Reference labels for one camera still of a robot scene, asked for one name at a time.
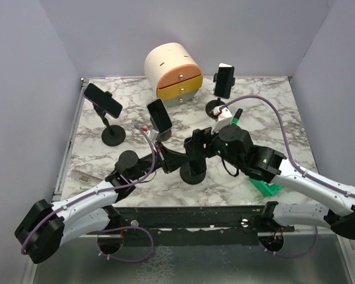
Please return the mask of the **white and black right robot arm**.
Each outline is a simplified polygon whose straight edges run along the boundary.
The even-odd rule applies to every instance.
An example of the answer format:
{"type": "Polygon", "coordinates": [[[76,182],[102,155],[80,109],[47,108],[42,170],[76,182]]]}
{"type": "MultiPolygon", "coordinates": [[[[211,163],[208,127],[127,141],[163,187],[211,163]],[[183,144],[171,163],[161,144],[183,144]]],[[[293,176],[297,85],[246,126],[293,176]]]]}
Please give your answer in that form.
{"type": "Polygon", "coordinates": [[[194,130],[184,140],[194,174],[206,170],[206,159],[219,156],[246,176],[274,183],[316,201],[313,205],[269,202],[260,225],[266,231],[279,226],[314,225],[355,240],[355,186],[338,183],[302,166],[294,166],[281,152],[253,144],[248,131],[235,124],[215,133],[194,130]]]}

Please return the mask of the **black round-base phone stand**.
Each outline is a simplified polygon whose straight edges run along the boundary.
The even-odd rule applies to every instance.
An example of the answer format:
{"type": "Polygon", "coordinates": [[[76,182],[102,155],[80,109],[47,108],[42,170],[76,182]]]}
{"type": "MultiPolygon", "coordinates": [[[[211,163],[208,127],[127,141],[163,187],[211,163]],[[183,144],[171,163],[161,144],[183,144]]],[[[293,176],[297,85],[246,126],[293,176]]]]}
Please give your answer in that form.
{"type": "Polygon", "coordinates": [[[190,171],[189,171],[189,166],[188,164],[184,164],[180,170],[179,170],[179,174],[180,174],[180,177],[181,179],[187,183],[188,185],[197,185],[199,183],[201,183],[205,177],[206,177],[206,173],[200,173],[198,175],[194,175],[192,176],[190,174],[190,171]]]}

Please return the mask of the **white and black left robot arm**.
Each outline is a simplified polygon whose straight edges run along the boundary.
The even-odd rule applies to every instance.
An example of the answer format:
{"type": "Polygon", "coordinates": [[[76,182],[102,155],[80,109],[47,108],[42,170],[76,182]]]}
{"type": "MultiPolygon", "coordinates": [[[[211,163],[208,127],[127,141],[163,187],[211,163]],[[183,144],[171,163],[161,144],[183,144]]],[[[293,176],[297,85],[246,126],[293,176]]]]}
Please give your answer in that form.
{"type": "Polygon", "coordinates": [[[14,233],[21,254],[39,264],[82,235],[121,231],[123,221],[113,205],[157,169],[170,173],[191,160],[187,153],[170,150],[160,142],[152,144],[151,153],[144,157],[132,150],[122,152],[114,171],[93,188],[57,202],[42,199],[31,207],[14,233]]]}

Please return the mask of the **purple-edged black phone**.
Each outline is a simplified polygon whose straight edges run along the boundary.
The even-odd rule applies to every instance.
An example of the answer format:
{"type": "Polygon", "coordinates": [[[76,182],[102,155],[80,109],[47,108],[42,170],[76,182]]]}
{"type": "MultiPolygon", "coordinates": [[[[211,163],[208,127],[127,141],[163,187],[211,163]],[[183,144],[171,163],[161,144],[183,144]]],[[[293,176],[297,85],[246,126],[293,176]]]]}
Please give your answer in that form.
{"type": "Polygon", "coordinates": [[[83,92],[83,96],[94,105],[104,109],[113,118],[118,118],[122,111],[122,105],[116,101],[109,92],[104,92],[93,83],[89,83],[83,92]]]}

